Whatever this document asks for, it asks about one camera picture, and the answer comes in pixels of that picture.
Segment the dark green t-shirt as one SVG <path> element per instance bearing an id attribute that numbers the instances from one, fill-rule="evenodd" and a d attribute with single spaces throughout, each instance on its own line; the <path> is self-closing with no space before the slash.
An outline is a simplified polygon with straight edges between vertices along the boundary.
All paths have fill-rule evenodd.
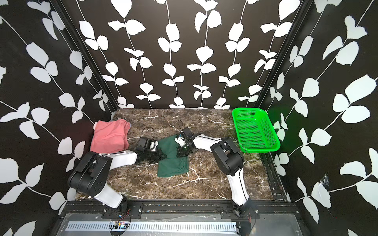
<path id="1" fill-rule="evenodd" d="M 159 161 L 157 176 L 169 178 L 189 171 L 188 157 L 177 157 L 179 144 L 175 141 L 176 135 L 159 140 L 158 146 L 166 158 Z"/>

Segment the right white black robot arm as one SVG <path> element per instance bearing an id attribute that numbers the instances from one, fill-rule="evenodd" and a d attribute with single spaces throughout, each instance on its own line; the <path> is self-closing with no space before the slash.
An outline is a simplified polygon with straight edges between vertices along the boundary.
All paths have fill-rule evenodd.
<path id="1" fill-rule="evenodd" d="M 242 218 L 249 215 L 252 203 L 244 182 L 245 159 L 232 138 L 213 138 L 204 134 L 194 134 L 186 127 L 175 137 L 175 142 L 178 143 L 179 157 L 192 154 L 199 149 L 212 153 L 218 168 L 227 176 L 235 216 Z"/>

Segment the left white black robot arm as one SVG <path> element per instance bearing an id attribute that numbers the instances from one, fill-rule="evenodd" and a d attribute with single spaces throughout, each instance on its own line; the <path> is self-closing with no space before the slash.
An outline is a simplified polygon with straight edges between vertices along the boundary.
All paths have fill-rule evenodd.
<path id="1" fill-rule="evenodd" d="M 108 185 L 109 172 L 124 166 L 143 161 L 158 163 L 167 158 L 158 146 L 158 141 L 141 137 L 134 150 L 122 150 L 114 153 L 97 153 L 90 151 L 68 178 L 68 186 L 103 203 L 105 212 L 113 211 L 121 218 L 129 213 L 127 197 Z"/>

